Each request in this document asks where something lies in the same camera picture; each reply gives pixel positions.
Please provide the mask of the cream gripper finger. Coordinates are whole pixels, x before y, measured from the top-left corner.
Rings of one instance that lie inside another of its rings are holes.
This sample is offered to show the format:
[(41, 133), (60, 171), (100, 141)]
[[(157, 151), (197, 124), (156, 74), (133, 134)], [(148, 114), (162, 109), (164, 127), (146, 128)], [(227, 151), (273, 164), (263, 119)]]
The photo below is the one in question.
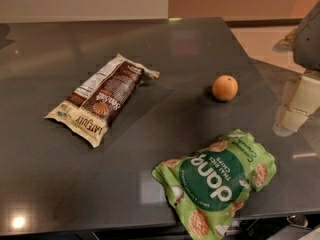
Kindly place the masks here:
[(306, 71), (289, 77), (275, 116), (274, 133), (281, 137), (292, 135), (319, 107), (320, 72)]

